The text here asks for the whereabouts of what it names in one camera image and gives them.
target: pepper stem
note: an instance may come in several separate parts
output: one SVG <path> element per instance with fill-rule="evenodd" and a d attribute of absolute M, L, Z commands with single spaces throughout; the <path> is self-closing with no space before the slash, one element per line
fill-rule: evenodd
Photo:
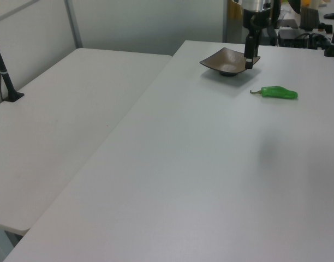
<path fill-rule="evenodd" d="M 252 90 L 249 90 L 249 92 L 250 92 L 251 94 L 261 94 L 261 90 L 256 91 L 256 92 L 252 92 Z"/>

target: green chili pepper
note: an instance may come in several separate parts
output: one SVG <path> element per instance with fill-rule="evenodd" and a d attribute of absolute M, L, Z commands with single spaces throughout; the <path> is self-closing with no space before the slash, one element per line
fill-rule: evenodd
<path fill-rule="evenodd" d="M 262 97 L 278 97 L 284 99 L 296 99 L 298 97 L 298 93 L 288 90 L 282 86 L 266 86 L 262 87 L 257 92 L 249 91 L 251 94 L 261 94 Z"/>

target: yellow object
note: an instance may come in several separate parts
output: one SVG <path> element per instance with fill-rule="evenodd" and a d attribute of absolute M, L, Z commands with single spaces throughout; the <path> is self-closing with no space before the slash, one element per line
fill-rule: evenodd
<path fill-rule="evenodd" d="M 310 0 L 301 0 L 301 6 L 302 7 L 309 6 L 309 4 L 310 4 Z"/>

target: brown bowl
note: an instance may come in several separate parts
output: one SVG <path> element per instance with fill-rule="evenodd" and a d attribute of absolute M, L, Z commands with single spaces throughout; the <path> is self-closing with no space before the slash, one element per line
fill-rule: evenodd
<path fill-rule="evenodd" d="M 256 64 L 260 56 L 253 58 L 253 64 Z M 246 59 L 243 53 L 236 52 L 226 47 L 220 49 L 214 55 L 202 60 L 202 65 L 219 71 L 224 76 L 234 76 L 246 70 Z"/>

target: white tabletop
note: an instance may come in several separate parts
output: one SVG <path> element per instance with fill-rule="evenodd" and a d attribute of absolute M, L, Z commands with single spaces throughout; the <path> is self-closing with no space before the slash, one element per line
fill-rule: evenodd
<path fill-rule="evenodd" d="M 0 104 L 0 228 L 24 234 L 169 59 L 78 49 Z"/>
<path fill-rule="evenodd" d="M 334 262 L 334 58 L 226 78 L 199 64 L 224 46 L 185 42 L 5 262 Z"/>

